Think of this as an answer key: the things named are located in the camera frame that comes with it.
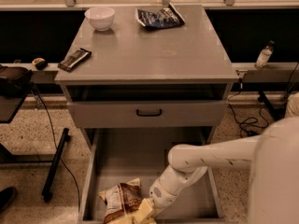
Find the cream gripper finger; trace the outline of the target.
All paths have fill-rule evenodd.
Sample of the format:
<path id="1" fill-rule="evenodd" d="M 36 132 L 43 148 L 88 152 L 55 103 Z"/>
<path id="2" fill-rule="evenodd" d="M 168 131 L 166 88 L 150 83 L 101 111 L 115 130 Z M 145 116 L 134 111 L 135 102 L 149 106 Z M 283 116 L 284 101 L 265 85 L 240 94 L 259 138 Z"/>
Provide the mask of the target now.
<path id="1" fill-rule="evenodd" d="M 108 224 L 135 224 L 135 213 L 118 217 L 110 221 Z"/>

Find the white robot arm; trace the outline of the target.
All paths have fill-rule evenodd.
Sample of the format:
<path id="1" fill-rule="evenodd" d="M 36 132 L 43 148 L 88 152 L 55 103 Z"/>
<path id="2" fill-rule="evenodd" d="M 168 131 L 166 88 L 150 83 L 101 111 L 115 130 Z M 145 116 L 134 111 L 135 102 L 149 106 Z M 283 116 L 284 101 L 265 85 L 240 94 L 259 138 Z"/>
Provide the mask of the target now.
<path id="1" fill-rule="evenodd" d="M 153 218 L 209 167 L 250 168 L 248 224 L 299 224 L 299 118 L 281 119 L 253 137 L 172 147 L 149 197 L 111 224 L 156 224 Z"/>

